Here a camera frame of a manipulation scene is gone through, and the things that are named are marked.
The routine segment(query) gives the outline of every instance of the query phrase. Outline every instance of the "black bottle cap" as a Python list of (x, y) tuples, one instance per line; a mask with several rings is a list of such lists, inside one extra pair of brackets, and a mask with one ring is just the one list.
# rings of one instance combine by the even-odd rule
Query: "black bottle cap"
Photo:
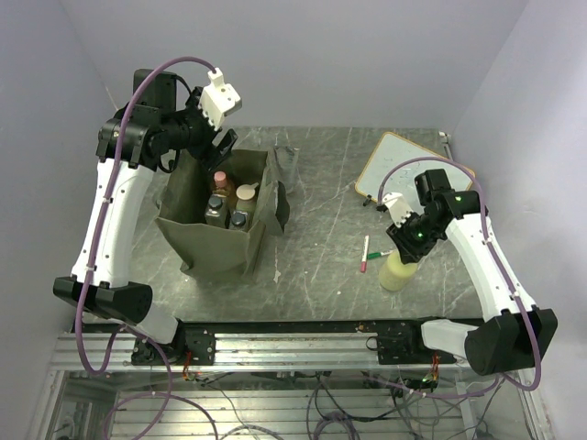
[(211, 209), (220, 209), (222, 207), (222, 198), (217, 195), (211, 195), (210, 199), (208, 199), (208, 206), (210, 206)]
[(230, 217), (230, 221), (234, 226), (242, 227), (247, 223), (247, 217), (242, 213), (236, 212)]

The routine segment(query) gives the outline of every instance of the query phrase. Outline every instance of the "metal bracket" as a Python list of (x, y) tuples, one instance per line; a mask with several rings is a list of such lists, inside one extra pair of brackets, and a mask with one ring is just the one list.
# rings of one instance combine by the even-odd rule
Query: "metal bracket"
[(203, 327), (185, 329), (187, 352), (192, 354), (190, 365), (214, 365), (216, 338)]
[[(432, 363), (434, 350), (422, 343), (420, 323), (389, 322), (387, 328), (377, 332), (377, 358), (380, 365), (399, 365), (408, 363)], [(448, 353), (437, 352), (441, 364), (454, 363)]]

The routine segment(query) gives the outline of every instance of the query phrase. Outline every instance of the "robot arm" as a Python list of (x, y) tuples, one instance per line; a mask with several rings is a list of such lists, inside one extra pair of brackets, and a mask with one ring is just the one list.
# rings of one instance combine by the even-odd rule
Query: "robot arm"
[[(135, 91), (151, 73), (135, 72)], [(95, 265), (90, 268), (90, 283), (85, 311), (99, 317), (134, 327), (169, 349), (183, 350), (181, 323), (152, 301), (150, 286), (129, 281), (132, 237), (138, 211), (145, 192), (158, 168), (161, 156), (176, 150), (177, 167), (181, 149), (213, 170), (230, 153), (237, 140), (228, 130), (218, 146), (213, 140), (221, 131), (225, 116), (241, 107), (241, 100), (230, 84), (224, 83), (219, 69), (209, 72), (211, 83), (191, 91), (185, 109), (176, 111), (178, 76), (171, 72), (159, 74), (141, 95), (133, 110), (132, 120), (124, 138), (120, 169), (105, 213), (103, 233), (98, 241)], [(114, 167), (116, 141), (125, 109), (116, 112), (99, 133), (96, 155), (98, 181), (94, 207), (80, 255), (70, 277), (55, 280), (53, 292), (64, 301), (77, 305), (86, 276), (86, 268), (94, 231), (104, 203), (105, 188)]]
[[(466, 358), (481, 375), (534, 367), (532, 349), (520, 310), (481, 231), (479, 196), (474, 191), (455, 192), (446, 172), (429, 170), (415, 178), (422, 215), (415, 213), (400, 193), (387, 194), (383, 203), (393, 224), (387, 233), (397, 246), (402, 262), (417, 262), (439, 239), (448, 239), (462, 258), (482, 306), (484, 324), (479, 327), (435, 319), (422, 324), (428, 348)], [(557, 328), (552, 310), (540, 310), (515, 277), (505, 259), (491, 222), (488, 233), (498, 257), (515, 284), (516, 294), (530, 316), (540, 356), (544, 356)]]

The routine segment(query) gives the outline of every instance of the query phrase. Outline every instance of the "white plastic bracket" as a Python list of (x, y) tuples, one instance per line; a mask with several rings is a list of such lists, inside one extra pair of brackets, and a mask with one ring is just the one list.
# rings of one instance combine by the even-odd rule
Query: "white plastic bracket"
[(208, 124), (218, 130), (226, 116), (242, 107), (240, 95), (231, 84), (224, 82), (224, 75), (220, 69), (209, 71), (210, 83), (204, 87), (198, 108), (208, 120)]
[(383, 196), (382, 201), (397, 227), (402, 227), (407, 217), (414, 211), (400, 192), (389, 192)]

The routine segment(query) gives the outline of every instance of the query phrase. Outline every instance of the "pink bottle cap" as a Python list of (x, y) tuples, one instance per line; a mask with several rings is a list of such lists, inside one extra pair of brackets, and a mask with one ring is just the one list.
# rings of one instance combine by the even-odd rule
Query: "pink bottle cap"
[(214, 173), (214, 183), (218, 188), (224, 188), (228, 185), (227, 174), (223, 171)]

